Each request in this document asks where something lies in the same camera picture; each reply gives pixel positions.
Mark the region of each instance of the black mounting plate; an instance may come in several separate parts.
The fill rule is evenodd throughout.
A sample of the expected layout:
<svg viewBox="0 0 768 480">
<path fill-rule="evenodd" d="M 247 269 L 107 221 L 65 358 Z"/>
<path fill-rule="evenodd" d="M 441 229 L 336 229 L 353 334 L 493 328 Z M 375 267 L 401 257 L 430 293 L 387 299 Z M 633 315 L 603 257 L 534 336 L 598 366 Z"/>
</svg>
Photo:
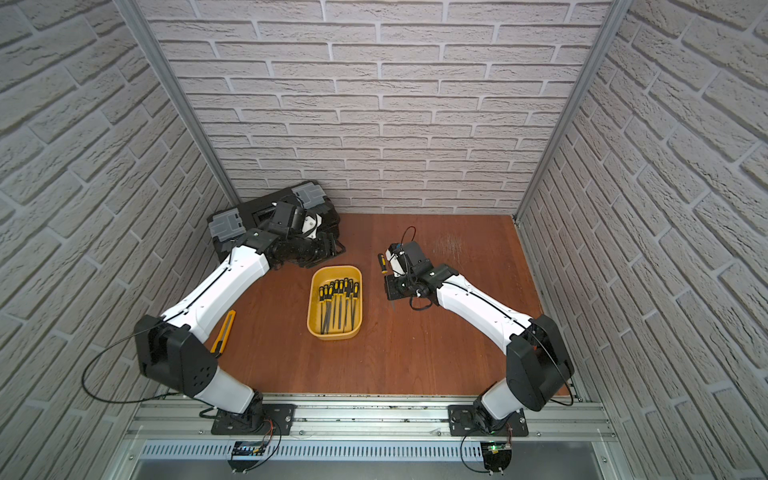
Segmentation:
<svg viewBox="0 0 768 480">
<path fill-rule="evenodd" d="M 448 423 L 451 426 L 451 436 L 463 437 L 464 435 L 484 435 L 477 430 L 477 425 L 473 420 L 475 417 L 475 407 L 471 405 L 449 405 L 448 406 Z M 528 423 L 525 422 L 525 414 L 520 412 L 513 412 L 507 421 L 512 429 L 512 437 L 527 437 L 528 436 Z M 490 436 L 505 437 L 507 436 L 506 430 L 498 430 L 492 433 Z"/>
<path fill-rule="evenodd" d="M 264 416 L 277 424 L 275 434 L 289 435 L 296 406 L 291 403 L 265 403 L 263 407 Z M 242 422 L 233 420 L 229 412 L 219 410 L 210 433 L 211 435 L 264 435 L 269 430 L 270 424 L 264 422 L 258 430 L 250 431 Z"/>
<path fill-rule="evenodd" d="M 393 274 L 390 273 L 384 276 L 384 291 L 386 292 L 387 300 L 400 300 L 406 297 L 398 290 L 398 283 L 402 284 L 402 280 L 398 280 Z"/>
</svg>

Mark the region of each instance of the wooden floor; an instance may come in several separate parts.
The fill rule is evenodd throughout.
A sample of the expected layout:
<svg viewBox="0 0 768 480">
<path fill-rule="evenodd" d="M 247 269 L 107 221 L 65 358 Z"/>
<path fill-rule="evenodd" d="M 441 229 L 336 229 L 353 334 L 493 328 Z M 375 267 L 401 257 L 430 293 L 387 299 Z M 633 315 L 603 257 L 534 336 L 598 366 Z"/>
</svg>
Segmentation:
<svg viewBox="0 0 768 480">
<path fill-rule="evenodd" d="M 503 378 L 502 351 L 461 317 L 386 299 L 376 254 L 408 225 L 433 264 L 453 266 L 515 310 L 541 314 L 510 217 L 343 214 L 346 253 L 311 270 L 287 264 L 235 302 L 221 367 L 261 392 L 478 395 Z M 362 271 L 362 327 L 353 339 L 323 342 L 306 329 L 310 281 L 322 266 L 347 264 Z"/>
</svg>

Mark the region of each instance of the white brick wallpaper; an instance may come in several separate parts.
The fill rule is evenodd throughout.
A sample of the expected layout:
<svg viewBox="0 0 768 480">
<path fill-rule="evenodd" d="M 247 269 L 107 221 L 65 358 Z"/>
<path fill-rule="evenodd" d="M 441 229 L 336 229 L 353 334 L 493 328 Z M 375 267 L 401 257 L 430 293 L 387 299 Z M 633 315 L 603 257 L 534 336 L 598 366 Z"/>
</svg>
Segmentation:
<svg viewBox="0 0 768 480">
<path fill-rule="evenodd" d="M 135 405 L 83 368 L 214 268 L 226 201 L 111 2 L 0 3 L 0 477 L 100 478 Z M 91 388 L 153 395 L 134 351 Z"/>
<path fill-rule="evenodd" d="M 521 220 L 638 478 L 768 475 L 768 2 L 636 0 Z"/>
<path fill-rule="evenodd" d="M 610 2 L 145 0 L 240 196 L 513 214 Z"/>
</svg>

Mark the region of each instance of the black cable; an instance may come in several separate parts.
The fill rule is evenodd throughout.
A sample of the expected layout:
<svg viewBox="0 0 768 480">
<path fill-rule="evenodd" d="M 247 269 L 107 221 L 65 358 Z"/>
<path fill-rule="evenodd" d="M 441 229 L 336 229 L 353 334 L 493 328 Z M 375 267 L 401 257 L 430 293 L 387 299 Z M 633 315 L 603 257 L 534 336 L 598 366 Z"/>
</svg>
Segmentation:
<svg viewBox="0 0 768 480">
<path fill-rule="evenodd" d="M 176 393 L 164 393 L 163 395 L 155 395 L 151 397 L 147 397 L 146 399 L 139 399 L 139 400 L 108 400 L 108 399 L 102 399 L 101 397 L 96 396 L 95 394 L 91 393 L 90 390 L 88 390 L 88 387 L 85 386 L 85 378 L 88 376 L 88 370 L 93 366 L 94 363 L 96 363 L 97 360 L 101 358 L 102 355 L 104 355 L 107 350 L 120 345 L 121 343 L 125 342 L 126 340 L 130 340 L 134 338 L 136 335 L 139 335 L 140 333 L 145 333 L 150 330 L 152 330 L 154 326 L 149 327 L 148 329 L 141 330 L 139 332 L 133 333 L 123 339 L 119 339 L 117 342 L 111 344 L 110 346 L 106 347 L 105 349 L 101 350 L 93 359 L 91 359 L 90 362 L 85 366 L 83 369 L 83 374 L 80 376 L 80 387 L 82 387 L 83 391 L 85 392 L 85 395 L 91 397 L 93 400 L 98 400 L 99 402 L 104 403 L 113 403 L 116 405 L 127 405 L 129 403 L 142 403 L 142 402 L 148 402 L 149 400 L 157 400 L 157 399 L 164 399 L 167 396 L 172 395 L 181 395 L 179 392 Z"/>
<path fill-rule="evenodd" d="M 215 408 L 216 408 L 216 407 L 209 407 L 209 408 L 207 408 L 207 409 L 203 410 L 202 412 L 198 413 L 198 414 L 197 414 L 197 416 L 199 416 L 199 417 L 200 417 L 200 418 L 202 418 L 202 419 L 210 419 L 210 420 L 214 420 L 214 419 L 216 418 L 216 416 L 215 416 L 215 415 L 206 415 L 206 413 L 210 412 L 211 410 L 213 410 L 213 409 L 215 409 Z"/>
<path fill-rule="evenodd" d="M 460 288 L 460 289 L 464 290 L 466 293 L 471 293 L 472 295 L 478 297 L 480 300 L 486 302 L 488 305 L 490 305 L 493 308 L 497 309 L 503 316 L 507 317 L 512 322 L 516 323 L 520 328 L 522 328 L 523 330 L 526 330 L 526 328 L 520 322 L 518 322 L 517 320 L 515 320 L 512 317 L 510 317 L 509 315 L 507 315 L 507 313 L 504 310 L 498 308 L 496 305 L 494 305 L 493 303 L 487 301 L 487 299 L 484 299 L 483 297 L 479 296 L 477 293 L 470 292 L 469 290 L 467 290 L 463 286 L 456 285 L 455 283 L 450 283 L 450 282 L 443 282 L 443 283 L 447 283 L 448 285 L 453 285 L 456 288 Z M 547 350 L 547 348 L 544 346 L 544 343 L 542 343 L 541 340 L 539 340 L 536 335 L 534 335 L 533 333 L 531 333 L 531 335 L 533 336 L 534 340 L 536 340 L 536 342 L 541 347 L 541 349 L 544 350 L 544 353 L 547 354 L 547 356 L 549 357 L 549 360 L 552 362 L 552 365 L 554 365 L 554 368 L 558 371 L 558 374 L 560 375 L 560 379 L 563 381 L 563 385 L 568 387 L 568 381 L 565 379 L 565 375 L 563 375 L 563 372 L 560 371 L 560 367 L 558 367 L 558 364 L 555 362 L 554 358 L 552 357 L 552 354 L 549 353 L 549 350 Z M 560 404 L 560 405 L 563 405 L 563 406 L 567 406 L 567 407 L 573 406 L 573 404 L 574 404 L 574 394 L 571 391 L 570 387 L 568 387 L 568 395 L 571 396 L 571 403 L 563 403 L 563 402 L 559 402 L 558 400 L 555 400 L 555 399 L 549 399 L 549 401 L 557 403 L 557 404 Z"/>
<path fill-rule="evenodd" d="M 272 455 L 275 455 L 275 453 L 277 453 L 277 451 L 278 451 L 278 450 L 280 450 L 280 442 L 282 442 L 282 441 L 283 441 L 283 429 L 282 429 L 282 428 L 280 428 L 280 424 L 279 424 L 279 423 L 275 422 L 274 420 L 272 420 L 272 422 L 273 422 L 273 423 L 275 424 L 275 426 L 277 427 L 277 430 L 278 430 L 278 431 L 280 431 L 280 434 L 279 434 L 280 436 L 277 438 L 277 447 L 275 447 L 275 449 L 272 451 L 272 453 L 270 453 L 270 456 L 266 457 L 266 458 L 265 458 L 264 460 L 262 460 L 260 463 L 257 463 L 257 464 L 255 464 L 253 467 L 250 467 L 250 468 L 246 468 L 245 470 L 243 470 L 243 473 L 245 473 L 245 472 L 250 472 L 250 471 L 251 471 L 251 470 L 253 470 L 254 468 L 258 468 L 258 467 L 260 467 L 261 465 L 264 465 L 264 464 L 266 463 L 266 461 L 267 461 L 267 460 L 269 460 L 270 458 L 272 458 Z"/>
<path fill-rule="evenodd" d="M 472 433 L 477 432 L 477 429 L 472 430 L 470 433 L 464 435 L 464 438 L 462 439 L 462 442 L 458 445 L 458 457 L 462 460 L 462 463 L 466 468 L 469 468 L 474 473 L 489 473 L 490 470 L 475 470 L 474 468 L 467 465 L 467 462 L 464 461 L 464 441 L 469 437 Z"/>
<path fill-rule="evenodd" d="M 426 298 L 427 300 L 429 300 L 429 305 L 422 306 L 422 307 L 419 307 L 419 308 L 416 308 L 416 307 L 413 306 L 413 297 L 409 297 L 408 298 L 408 304 L 411 306 L 411 310 L 415 310 L 416 312 L 421 312 L 422 310 L 427 310 L 430 306 L 435 304 L 434 302 L 432 302 L 431 298 L 428 298 L 426 296 L 424 296 L 422 298 Z"/>
<path fill-rule="evenodd" d="M 515 319 L 511 319 L 511 320 L 512 320 L 512 322 L 515 322 L 520 328 L 525 329 L 525 327 L 520 322 L 518 322 L 517 320 L 515 320 Z M 573 404 L 574 404 L 574 394 L 571 391 L 571 387 L 568 386 L 568 381 L 566 381 L 565 375 L 563 375 L 563 372 L 560 371 L 560 367 L 558 366 L 557 363 L 555 363 L 554 358 L 552 358 L 552 354 L 549 353 L 549 350 L 547 350 L 547 348 L 544 346 L 544 343 L 541 343 L 541 340 L 539 340 L 536 335 L 534 335 L 533 333 L 531 333 L 531 334 L 533 335 L 534 340 L 536 340 L 536 342 L 541 347 L 541 349 L 544 350 L 544 353 L 547 354 L 547 356 L 549 357 L 549 361 L 552 362 L 552 365 L 554 365 L 555 369 L 560 374 L 560 379 L 563 381 L 563 385 L 565 385 L 565 387 L 568 389 L 568 395 L 571 396 L 571 403 L 563 403 L 563 402 L 559 402 L 558 400 L 555 400 L 555 399 L 549 399 L 549 401 L 550 402 L 554 402 L 554 403 L 559 403 L 560 405 L 567 406 L 567 407 L 573 406 Z"/>
<path fill-rule="evenodd" d="M 402 242 L 406 239 L 406 233 L 408 233 L 408 230 L 413 229 L 413 237 L 411 237 L 411 241 L 416 239 L 416 227 L 411 225 L 410 227 L 406 228 L 406 231 L 402 233 L 402 237 L 400 237 L 400 246 L 402 246 Z"/>
</svg>

